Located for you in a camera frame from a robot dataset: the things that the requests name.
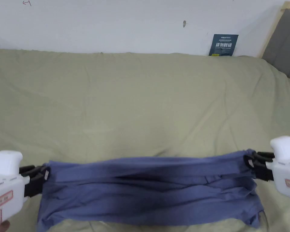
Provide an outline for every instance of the blue fabric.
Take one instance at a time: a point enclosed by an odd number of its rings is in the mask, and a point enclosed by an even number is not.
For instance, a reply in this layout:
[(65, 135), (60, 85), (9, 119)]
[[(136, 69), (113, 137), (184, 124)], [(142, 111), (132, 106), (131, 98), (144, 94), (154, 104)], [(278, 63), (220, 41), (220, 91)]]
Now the blue fabric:
[(209, 158), (138, 157), (91, 164), (50, 162), (38, 232), (65, 220), (192, 225), (237, 218), (259, 227), (263, 210), (252, 150)]

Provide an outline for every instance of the bed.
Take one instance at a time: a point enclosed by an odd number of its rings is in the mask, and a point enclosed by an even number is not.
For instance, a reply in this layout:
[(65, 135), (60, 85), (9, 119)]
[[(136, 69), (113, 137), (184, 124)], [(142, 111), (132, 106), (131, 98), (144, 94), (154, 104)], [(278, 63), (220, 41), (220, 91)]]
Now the bed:
[[(0, 150), (22, 165), (134, 156), (271, 151), (290, 136), (290, 9), (263, 59), (186, 54), (73, 54), (0, 50)], [(290, 199), (258, 181), (259, 231), (290, 231)], [(34, 231), (39, 197), (9, 231)], [(229, 219), (190, 227), (64, 222), (51, 231), (255, 231)]]

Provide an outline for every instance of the folded blue garment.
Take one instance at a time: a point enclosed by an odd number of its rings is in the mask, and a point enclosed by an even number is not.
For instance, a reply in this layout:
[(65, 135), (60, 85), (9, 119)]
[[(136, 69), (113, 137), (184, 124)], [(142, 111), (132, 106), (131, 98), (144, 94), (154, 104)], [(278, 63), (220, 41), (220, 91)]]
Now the folded blue garment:
[(38, 232), (65, 220), (192, 225), (228, 218), (259, 227), (263, 210), (243, 156), (138, 157), (91, 164), (50, 162)]

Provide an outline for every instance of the gray headboard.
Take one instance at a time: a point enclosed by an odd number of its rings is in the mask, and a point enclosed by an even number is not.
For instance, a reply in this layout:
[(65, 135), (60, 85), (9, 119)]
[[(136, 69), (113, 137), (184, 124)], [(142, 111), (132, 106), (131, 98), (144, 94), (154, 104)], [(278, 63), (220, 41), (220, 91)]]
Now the gray headboard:
[(279, 20), (262, 59), (290, 78), (290, 9)]

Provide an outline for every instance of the mark on wall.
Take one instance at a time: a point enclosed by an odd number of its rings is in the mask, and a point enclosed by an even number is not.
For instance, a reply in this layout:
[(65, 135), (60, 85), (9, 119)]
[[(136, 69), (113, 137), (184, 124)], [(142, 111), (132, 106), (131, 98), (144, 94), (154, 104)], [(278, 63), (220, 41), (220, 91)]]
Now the mark on wall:
[(28, 0), (27, 2), (25, 2), (25, 1), (22, 1), (22, 3), (23, 3), (24, 5), (26, 5), (26, 3), (29, 3), (29, 4), (30, 4), (30, 6), (31, 6), (30, 0)]

